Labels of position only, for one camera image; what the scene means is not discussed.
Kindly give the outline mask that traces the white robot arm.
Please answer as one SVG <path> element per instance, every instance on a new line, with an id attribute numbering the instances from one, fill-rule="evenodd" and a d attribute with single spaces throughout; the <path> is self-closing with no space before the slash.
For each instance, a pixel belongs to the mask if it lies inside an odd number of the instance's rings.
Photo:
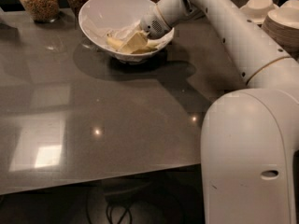
<path id="1" fill-rule="evenodd" d="M 203 122 L 206 224 L 296 224 L 298 63 L 231 0 L 161 0 L 141 26 L 157 39 L 198 10 L 247 85 L 219 98 Z"/>

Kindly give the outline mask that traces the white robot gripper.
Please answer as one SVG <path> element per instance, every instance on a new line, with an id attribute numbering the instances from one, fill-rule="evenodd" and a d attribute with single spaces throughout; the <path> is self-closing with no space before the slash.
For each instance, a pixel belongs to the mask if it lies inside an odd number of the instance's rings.
<path id="1" fill-rule="evenodd" d="M 160 0 L 149 7 L 140 19 L 140 27 L 144 31 L 136 31 L 122 43 L 118 52 L 131 54 L 145 46 L 156 48 L 160 39 L 168 34 L 181 21 L 193 19 L 199 9 L 188 0 Z"/>

